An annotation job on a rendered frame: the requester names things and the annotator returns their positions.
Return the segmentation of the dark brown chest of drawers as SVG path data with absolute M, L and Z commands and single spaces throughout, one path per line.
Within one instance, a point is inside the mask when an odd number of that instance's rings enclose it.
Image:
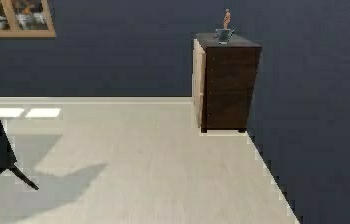
M 197 125 L 209 130 L 247 130 L 262 47 L 238 35 L 226 44 L 214 33 L 193 38 L 192 100 Z

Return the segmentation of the small orange figurine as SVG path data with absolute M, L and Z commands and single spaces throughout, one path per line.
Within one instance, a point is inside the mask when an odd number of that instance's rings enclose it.
M 223 28 L 224 29 L 228 29 L 228 25 L 229 25 L 230 21 L 231 21 L 230 9 L 226 8 L 225 9 L 225 16 L 224 16 L 224 19 L 223 19 Z

